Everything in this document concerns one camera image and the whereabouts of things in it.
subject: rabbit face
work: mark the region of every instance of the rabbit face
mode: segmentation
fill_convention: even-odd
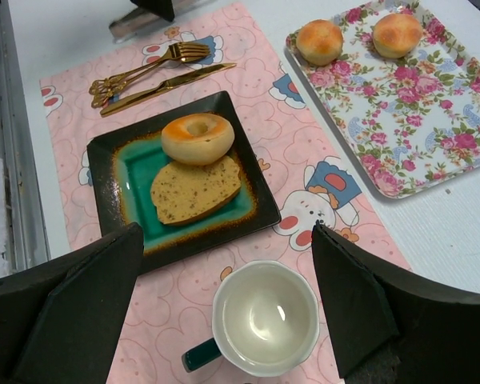
[[[306,190],[292,192],[281,210],[282,220],[274,227],[277,234],[290,236],[290,246],[297,251],[311,245],[311,231],[316,221],[334,228],[336,217],[326,195]]]

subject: white cup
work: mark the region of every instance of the white cup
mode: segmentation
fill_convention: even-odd
[[[225,278],[214,297],[214,338],[182,356],[188,372],[219,356],[252,376],[277,377],[308,359],[319,335],[318,301],[303,276],[256,261]]]

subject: bread slice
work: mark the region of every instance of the bread slice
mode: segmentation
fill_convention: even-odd
[[[238,194],[239,174],[240,167],[229,156],[208,166],[167,164],[151,185],[158,220],[168,226],[183,226],[212,214]]]

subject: square plate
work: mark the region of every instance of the square plate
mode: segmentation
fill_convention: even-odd
[[[423,26],[419,45],[399,60],[381,58],[372,29],[390,13]],[[329,66],[286,47],[377,189],[405,198],[480,166],[480,63],[418,1],[377,0],[331,21],[342,55]]]
[[[223,208],[187,226],[164,226],[151,202],[154,177],[170,162],[160,132],[188,114],[213,113],[226,118],[235,139],[228,153],[240,165],[242,188]],[[144,230],[141,274],[219,246],[281,220],[258,161],[227,92],[180,106],[94,138],[87,146],[102,235],[131,222]]]

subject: bagel hole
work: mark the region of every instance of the bagel hole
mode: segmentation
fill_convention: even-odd
[[[192,136],[201,136],[208,132],[208,129],[209,127],[205,122],[193,122],[186,130],[188,130]]]

